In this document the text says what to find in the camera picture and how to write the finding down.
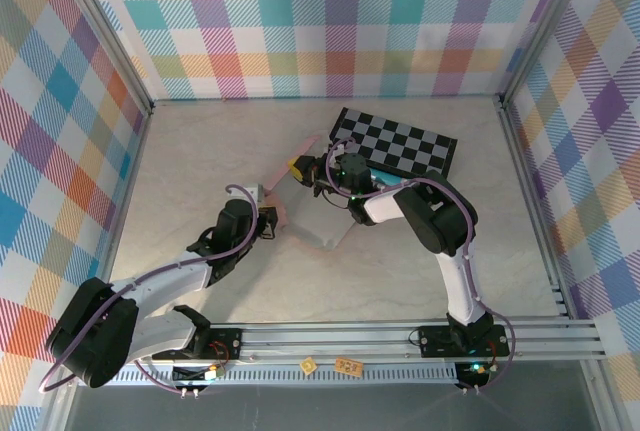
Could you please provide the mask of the pink paper box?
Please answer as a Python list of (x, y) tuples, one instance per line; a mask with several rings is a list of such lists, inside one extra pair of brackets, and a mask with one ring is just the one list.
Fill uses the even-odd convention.
[(275, 205), (279, 213), (278, 227), (318, 249), (335, 249), (355, 224), (345, 209), (346, 200), (330, 196), (328, 202), (322, 194), (313, 195), (293, 176), (288, 164), (301, 155), (319, 157), (328, 149), (329, 138), (325, 134), (312, 134), (296, 145), (285, 158), (277, 161), (262, 182), (265, 200)]

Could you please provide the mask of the teal marker pen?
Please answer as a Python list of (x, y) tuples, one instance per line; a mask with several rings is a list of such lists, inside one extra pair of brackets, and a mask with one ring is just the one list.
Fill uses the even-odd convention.
[(378, 169), (371, 169), (370, 172), (374, 184), (380, 189), (386, 187), (405, 187), (413, 184), (412, 179), (402, 178)]

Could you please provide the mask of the black grey folding chessboard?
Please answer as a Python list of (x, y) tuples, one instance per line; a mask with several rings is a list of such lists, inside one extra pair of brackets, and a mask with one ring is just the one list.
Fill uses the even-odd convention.
[(329, 133), (332, 143), (352, 138), (348, 151), (376, 170), (414, 178), (435, 170), (447, 177), (458, 140), (344, 107)]

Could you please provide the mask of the rear aluminium frame rail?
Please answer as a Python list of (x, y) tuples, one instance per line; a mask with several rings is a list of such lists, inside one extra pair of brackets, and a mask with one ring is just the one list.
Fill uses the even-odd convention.
[(489, 98), (500, 99), (503, 95), (500, 93), (490, 94), (436, 94), (436, 95), (378, 95), (378, 96), (282, 96), (282, 97), (249, 97), (249, 98), (201, 98), (201, 99), (156, 99), (153, 101), (154, 107), (159, 106), (177, 106), (191, 104), (213, 104), (213, 103), (256, 103), (256, 102), (296, 102), (296, 101), (350, 101), (350, 100), (405, 100), (405, 99), (463, 99), (463, 98)]

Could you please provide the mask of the aluminium frame rail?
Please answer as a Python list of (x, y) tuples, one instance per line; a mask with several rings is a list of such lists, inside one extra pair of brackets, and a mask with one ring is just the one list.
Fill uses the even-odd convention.
[(378, 95), (378, 96), (282, 96), (282, 97), (249, 97), (249, 98), (201, 98), (201, 99), (156, 99), (153, 101), (154, 107), (159, 106), (177, 106), (191, 104), (213, 104), (213, 103), (256, 103), (256, 102), (296, 102), (296, 101), (350, 101), (350, 100), (405, 100), (405, 99), (463, 99), (463, 98), (489, 98), (500, 99), (503, 95), (500, 93), (490, 94), (436, 94), (436, 95)]
[(551, 235), (544, 220), (541, 202), (537, 195), (532, 174), (527, 166), (524, 147), (517, 135), (516, 127), (509, 112), (509, 108), (504, 104), (500, 94), (495, 96), (494, 103), (496, 105), (498, 119), (511, 154), (511, 159), (516, 169), (525, 206), (533, 227), (534, 236), (541, 254), (549, 285), (554, 295), (554, 300), (556, 301), (558, 313), (563, 318), (574, 319), (575, 308), (571, 294), (568, 292), (566, 287), (566, 282), (560, 269)]

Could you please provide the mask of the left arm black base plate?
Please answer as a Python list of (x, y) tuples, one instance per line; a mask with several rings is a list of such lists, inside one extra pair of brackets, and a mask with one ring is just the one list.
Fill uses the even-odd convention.
[(242, 346), (241, 328), (201, 328), (182, 350), (188, 359), (224, 361), (237, 360)]

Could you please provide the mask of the wide aluminium mounting rail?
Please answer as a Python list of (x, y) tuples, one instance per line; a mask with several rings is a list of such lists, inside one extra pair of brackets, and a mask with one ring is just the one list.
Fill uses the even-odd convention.
[(590, 321), (532, 319), (504, 326), (510, 353), (507, 357), (422, 358), (418, 328), (444, 326), (444, 322), (267, 323), (212, 324), (212, 328), (241, 328), (241, 364), (292, 364), (307, 357), (329, 363), (338, 357), (363, 363), (407, 361), (493, 362), (508, 359), (599, 360), (605, 351)]

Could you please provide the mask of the right side aluminium frame rail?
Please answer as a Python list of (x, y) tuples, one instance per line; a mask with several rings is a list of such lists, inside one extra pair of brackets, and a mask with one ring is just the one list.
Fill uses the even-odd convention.
[(534, 236), (541, 254), (549, 285), (554, 295), (554, 300), (556, 301), (558, 313), (563, 318), (574, 319), (575, 308), (571, 294), (568, 292), (566, 287), (566, 282), (560, 269), (551, 235), (544, 220), (541, 202), (537, 195), (532, 174), (527, 166), (524, 147), (517, 135), (516, 127), (509, 112), (509, 108), (504, 104), (500, 94), (495, 96), (494, 103), (496, 105), (498, 119), (511, 154), (511, 159), (516, 169), (525, 206), (533, 227)]

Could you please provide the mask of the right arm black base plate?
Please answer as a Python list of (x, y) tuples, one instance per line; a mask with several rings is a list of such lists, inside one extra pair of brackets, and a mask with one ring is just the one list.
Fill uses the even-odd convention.
[(475, 334), (449, 325), (421, 326), (418, 345), (422, 358), (492, 358), (507, 357), (510, 353), (502, 325)]

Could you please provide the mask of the right rear aluminium frame post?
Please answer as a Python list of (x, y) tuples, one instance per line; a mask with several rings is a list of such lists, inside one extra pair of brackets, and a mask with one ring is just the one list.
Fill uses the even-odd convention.
[(507, 112), (524, 85), (536, 60), (558, 26), (571, 0), (538, 0), (521, 42), (512, 55), (497, 93), (500, 107)]

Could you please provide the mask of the aluminium frame post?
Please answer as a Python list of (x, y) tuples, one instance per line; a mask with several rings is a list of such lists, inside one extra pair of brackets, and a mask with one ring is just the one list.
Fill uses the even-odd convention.
[(78, 380), (74, 378), (44, 396), (36, 431), (64, 431), (66, 429), (77, 385)]
[(521, 42), (512, 55), (497, 93), (500, 107), (507, 112), (524, 85), (536, 60), (558, 26), (571, 0), (538, 0)]
[(599, 362), (595, 360), (583, 360), (581, 362), (581, 368), (599, 428), (601, 431), (610, 431), (610, 425), (616, 425), (616, 420), (611, 420), (609, 394)]
[(143, 109), (145, 116), (153, 114), (153, 101), (142, 79), (139, 77), (125, 47), (120, 42), (99, 0), (76, 0), (85, 19), (114, 63), (115, 69), (123, 76), (127, 89)]

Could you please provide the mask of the left rear aluminium frame post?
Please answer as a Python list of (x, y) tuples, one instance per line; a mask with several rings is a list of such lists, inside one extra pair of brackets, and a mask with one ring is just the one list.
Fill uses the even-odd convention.
[(125, 47), (120, 42), (99, 0), (76, 0), (85, 19), (114, 63), (115, 69), (123, 76), (127, 89), (143, 109), (145, 116), (153, 114), (153, 101), (142, 79), (139, 77)]

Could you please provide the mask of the left front aluminium frame post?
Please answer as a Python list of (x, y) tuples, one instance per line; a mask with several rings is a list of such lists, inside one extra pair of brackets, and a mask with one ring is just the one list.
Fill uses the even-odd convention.
[(66, 429), (77, 385), (78, 380), (74, 378), (44, 396), (36, 431), (64, 431)]

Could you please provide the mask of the right front aluminium frame post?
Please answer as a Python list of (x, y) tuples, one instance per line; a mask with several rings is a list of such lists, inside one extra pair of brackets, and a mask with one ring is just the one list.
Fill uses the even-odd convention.
[(601, 431), (610, 431), (610, 425), (616, 425), (616, 420), (611, 420), (609, 394), (599, 362), (595, 360), (583, 360), (581, 362), (581, 368), (599, 428)]

